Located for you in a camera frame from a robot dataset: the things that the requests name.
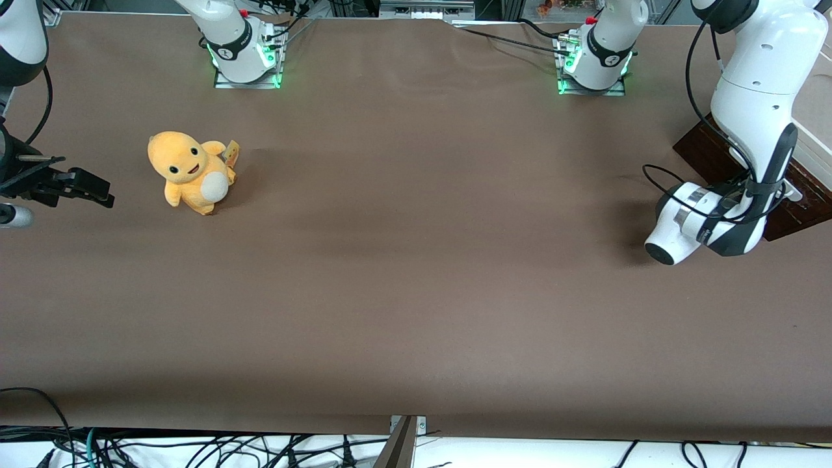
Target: black band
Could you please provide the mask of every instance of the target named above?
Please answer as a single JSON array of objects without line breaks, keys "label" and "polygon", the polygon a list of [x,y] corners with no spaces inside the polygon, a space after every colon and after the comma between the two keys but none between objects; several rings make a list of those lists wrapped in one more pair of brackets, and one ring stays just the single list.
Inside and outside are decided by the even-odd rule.
[{"label": "black band", "polygon": [[702,227],[699,228],[699,232],[696,233],[696,241],[700,244],[707,245],[708,239],[711,238],[711,234],[714,233],[714,228],[716,224],[722,221],[722,217],[731,210],[731,208],[737,205],[737,201],[731,198],[723,198],[722,202],[711,211],[710,216],[705,218],[705,222],[702,223]]},{"label": "black band", "polygon": [[601,62],[602,67],[615,67],[619,63],[622,62],[626,58],[627,55],[630,54],[632,47],[636,44],[633,43],[632,46],[628,47],[625,50],[620,52],[614,52],[610,49],[602,46],[597,40],[595,40],[595,27],[593,26],[592,29],[589,30],[587,34],[587,44],[589,45],[589,50],[592,52],[592,55],[598,57],[599,61]]},{"label": "black band", "polygon": [[693,13],[700,20],[707,21],[717,34],[725,34],[750,18],[757,9],[758,1],[716,0],[701,10],[693,7]]},{"label": "black band", "polygon": [[820,3],[815,5],[815,10],[819,11],[820,14],[825,15],[827,11],[829,11],[830,7],[832,7],[832,0],[820,0]]},{"label": "black band", "polygon": [[749,195],[771,195],[772,193],[776,193],[778,190],[783,188],[784,180],[785,179],[780,179],[777,182],[761,183],[749,177],[748,180],[745,181],[745,192]]},{"label": "black band", "polygon": [[244,21],[245,23],[245,30],[243,34],[238,37],[235,41],[229,42],[227,44],[217,44],[211,41],[208,42],[208,46],[214,51],[214,54],[217,57],[226,60],[232,61],[237,59],[237,54],[240,53],[241,50],[245,49],[249,42],[251,42],[251,23]]}]

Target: stuffed animal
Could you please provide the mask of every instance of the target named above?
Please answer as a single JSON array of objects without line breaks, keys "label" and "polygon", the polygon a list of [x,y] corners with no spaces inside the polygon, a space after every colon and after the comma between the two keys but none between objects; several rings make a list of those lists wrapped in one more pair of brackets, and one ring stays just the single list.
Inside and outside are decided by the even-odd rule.
[{"label": "stuffed animal", "polygon": [[147,156],[167,182],[165,199],[172,207],[179,200],[201,215],[210,215],[214,204],[225,198],[237,175],[234,165],[240,146],[233,140],[199,144],[185,133],[162,132],[151,137]]}]

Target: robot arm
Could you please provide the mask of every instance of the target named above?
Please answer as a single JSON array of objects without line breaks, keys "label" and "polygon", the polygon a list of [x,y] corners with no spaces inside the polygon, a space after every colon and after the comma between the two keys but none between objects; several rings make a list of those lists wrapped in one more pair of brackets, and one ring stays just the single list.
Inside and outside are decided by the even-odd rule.
[{"label": "robot arm", "polygon": [[47,63],[42,0],[0,0],[0,86],[33,80]]},{"label": "robot arm", "polygon": [[271,25],[256,17],[243,18],[233,0],[176,0],[202,31],[214,64],[232,82],[247,83],[275,66],[263,53]]},{"label": "robot arm", "polygon": [[604,93],[622,75],[648,13],[644,0],[607,0],[595,24],[570,32],[580,50],[564,72],[587,92]]},{"label": "robot arm", "polygon": [[[30,82],[45,69],[47,54],[42,1],[0,0],[0,86]],[[23,142],[9,134],[3,123],[0,117],[0,196],[50,207],[57,206],[61,197],[83,198],[112,207],[109,182],[78,167],[68,172],[55,169],[52,165],[65,158],[45,157],[30,146],[37,133]],[[0,227],[26,227],[31,222],[28,208],[0,204]]]},{"label": "robot arm", "polygon": [[685,182],[671,188],[658,202],[656,229],[645,242],[659,262],[675,265],[699,245],[722,256],[742,255],[762,238],[767,213],[783,197],[797,143],[792,104],[828,29],[813,6],[801,0],[693,0],[704,21],[698,33],[705,23],[719,33],[736,31],[736,49],[711,112],[741,149],[730,154],[748,175],[714,187]]}]

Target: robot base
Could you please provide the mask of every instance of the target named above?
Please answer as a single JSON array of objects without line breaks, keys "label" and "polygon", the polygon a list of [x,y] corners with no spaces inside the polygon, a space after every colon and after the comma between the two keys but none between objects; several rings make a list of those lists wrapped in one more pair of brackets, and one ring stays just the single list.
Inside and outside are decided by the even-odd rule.
[{"label": "robot base", "polygon": [[[567,51],[570,54],[575,53],[575,42],[570,41],[569,37],[573,34],[577,34],[577,29],[572,29],[569,34],[561,34],[560,37],[557,39],[552,40],[552,46],[555,50],[563,50]],[[621,76],[616,81],[616,84],[612,85],[609,89],[603,92],[599,92],[592,89],[586,89],[585,87],[579,85],[575,78],[570,76],[566,73],[567,63],[571,60],[574,60],[573,55],[561,55],[555,54],[555,66],[557,67],[557,93],[558,94],[580,94],[583,96],[624,96],[624,77]]]},{"label": "robot base", "polygon": [[216,68],[214,87],[218,89],[280,89],[280,85],[283,82],[283,65],[286,62],[286,42],[289,40],[289,34],[283,32],[285,29],[282,26],[274,26],[269,23],[265,24],[266,34],[279,34],[279,36],[262,43],[263,60],[267,63],[274,63],[274,66],[264,73],[262,77],[253,82],[232,82],[220,72],[220,69],[214,63],[214,68]]}]

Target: connector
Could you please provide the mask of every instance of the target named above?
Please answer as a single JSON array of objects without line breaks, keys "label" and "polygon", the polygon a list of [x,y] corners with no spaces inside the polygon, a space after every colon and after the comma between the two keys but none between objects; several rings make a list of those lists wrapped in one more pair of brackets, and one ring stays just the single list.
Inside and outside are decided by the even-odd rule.
[{"label": "connector", "polygon": [[349,448],[349,440],[347,436],[344,436],[344,461],[341,462],[341,466],[342,468],[355,468],[357,462],[352,449]]}]

